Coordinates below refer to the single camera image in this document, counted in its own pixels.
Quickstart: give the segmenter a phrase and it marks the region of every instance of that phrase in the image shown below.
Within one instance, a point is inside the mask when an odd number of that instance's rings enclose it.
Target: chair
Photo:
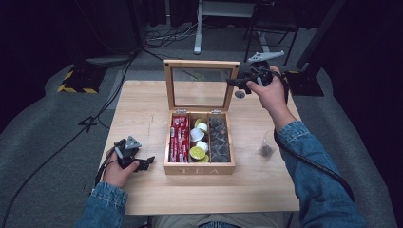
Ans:
[[[297,26],[296,19],[291,7],[286,5],[281,5],[275,2],[259,1],[255,7],[252,14],[252,19],[249,27],[243,35],[243,40],[246,35],[248,35],[248,46],[246,48],[244,62],[246,63],[249,47],[251,45],[261,45],[261,44],[251,44],[253,32],[267,32],[267,33],[280,33],[283,34],[282,38],[278,41],[277,45],[269,45],[268,47],[281,47],[288,48],[288,53],[285,58],[284,65],[287,65],[288,58],[290,57],[291,50],[293,48],[294,42],[296,41],[299,27]],[[285,36],[293,32],[294,37],[290,46],[280,46],[279,44],[284,40]]]

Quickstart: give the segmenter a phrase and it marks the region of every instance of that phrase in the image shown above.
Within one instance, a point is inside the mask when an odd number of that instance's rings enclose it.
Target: denim sleeve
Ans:
[[[279,141],[297,154],[339,171],[318,139],[305,125],[295,121],[278,133]],[[336,180],[322,171],[281,151],[299,198],[299,221],[302,227],[365,227],[366,221],[356,210],[347,192]]]
[[[121,227],[126,201],[124,190],[106,182],[98,183],[76,227]]]

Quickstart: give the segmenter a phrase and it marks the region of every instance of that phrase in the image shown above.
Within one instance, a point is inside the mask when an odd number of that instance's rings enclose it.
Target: gray carpet floor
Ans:
[[[200,55],[193,54],[193,36],[168,47],[147,50],[163,59],[240,61],[240,70],[245,71],[248,65],[243,62],[246,50],[243,33],[244,30],[238,28],[205,30]],[[270,60],[269,64],[281,70],[295,70],[299,56],[314,34],[314,29],[300,31],[288,66],[282,66],[284,57]],[[253,47],[250,56],[256,51],[260,48]],[[50,78],[46,97],[16,116],[0,136],[1,217],[19,186],[82,130],[78,125],[80,121],[97,115],[123,76],[123,66],[115,66],[106,72],[98,94],[57,92],[70,68],[66,66]],[[126,78],[164,80],[163,63],[143,51],[129,67]],[[333,97],[329,77],[321,70],[317,79],[324,97],[293,96],[301,119],[323,142],[343,177],[351,184],[358,210],[367,218],[369,227],[396,227],[388,189],[355,128]],[[106,126],[112,122],[117,99],[100,116]],[[99,121],[95,123],[97,125],[88,133],[76,137],[33,176],[15,199],[7,227],[74,225],[92,188],[108,134],[108,128]],[[146,219],[144,216],[126,216],[123,227],[139,227]],[[297,217],[294,217],[292,227],[298,227]]]

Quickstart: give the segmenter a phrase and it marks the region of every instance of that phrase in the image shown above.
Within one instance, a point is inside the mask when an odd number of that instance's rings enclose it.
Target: metal hinge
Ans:
[[[180,108],[180,109],[177,110],[177,113],[178,113],[178,114],[187,113],[187,110],[184,109],[184,108]]]
[[[221,114],[221,110],[214,109],[211,111],[211,114]]]

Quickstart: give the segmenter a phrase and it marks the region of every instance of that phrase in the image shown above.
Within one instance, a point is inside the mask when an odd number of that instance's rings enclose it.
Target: person's left hand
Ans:
[[[113,148],[109,152],[111,152],[112,155],[109,159],[110,164],[105,169],[103,181],[115,185],[119,188],[123,188],[127,183],[130,174],[132,174],[134,170],[136,170],[139,166],[139,162],[135,161],[131,163],[127,168],[122,169],[122,167],[117,162],[118,155],[113,150]]]

